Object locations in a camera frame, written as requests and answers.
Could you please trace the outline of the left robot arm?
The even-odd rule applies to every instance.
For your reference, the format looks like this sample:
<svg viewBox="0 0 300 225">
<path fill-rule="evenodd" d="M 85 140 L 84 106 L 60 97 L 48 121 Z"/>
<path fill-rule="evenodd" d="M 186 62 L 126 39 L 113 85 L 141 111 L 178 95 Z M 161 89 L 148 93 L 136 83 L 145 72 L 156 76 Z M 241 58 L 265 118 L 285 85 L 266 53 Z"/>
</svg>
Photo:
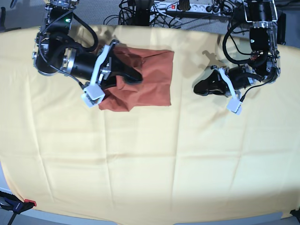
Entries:
<svg viewBox="0 0 300 225">
<path fill-rule="evenodd" d="M 232 11 L 222 49 L 233 68 L 211 66 L 212 73 L 194 86 L 194 93 L 200 96 L 234 96 L 241 89 L 250 90 L 256 86 L 273 83 L 279 77 L 279 51 L 277 47 L 278 14 L 272 0 L 244 0 Z M 251 52 L 247 59 L 236 60 L 227 50 L 227 41 L 242 24 L 249 24 Z"/>
</svg>

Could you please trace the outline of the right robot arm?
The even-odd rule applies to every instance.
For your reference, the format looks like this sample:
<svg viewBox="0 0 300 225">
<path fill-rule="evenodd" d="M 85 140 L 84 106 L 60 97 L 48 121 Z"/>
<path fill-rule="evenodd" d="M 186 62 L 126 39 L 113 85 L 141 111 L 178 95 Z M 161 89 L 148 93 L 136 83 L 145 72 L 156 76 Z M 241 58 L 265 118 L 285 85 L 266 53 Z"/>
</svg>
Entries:
<svg viewBox="0 0 300 225">
<path fill-rule="evenodd" d="M 115 53 L 118 40 L 113 39 L 98 49 L 96 32 L 74 13 L 78 3 L 77 0 L 51 0 L 46 4 L 44 24 L 37 34 L 32 55 L 38 72 L 44 76 L 61 73 L 74 79 L 83 89 L 93 83 L 104 90 L 115 87 L 117 76 L 128 84 L 141 83 L 141 73 Z M 92 46 L 84 47 L 69 36 L 73 20 L 92 35 Z"/>
</svg>

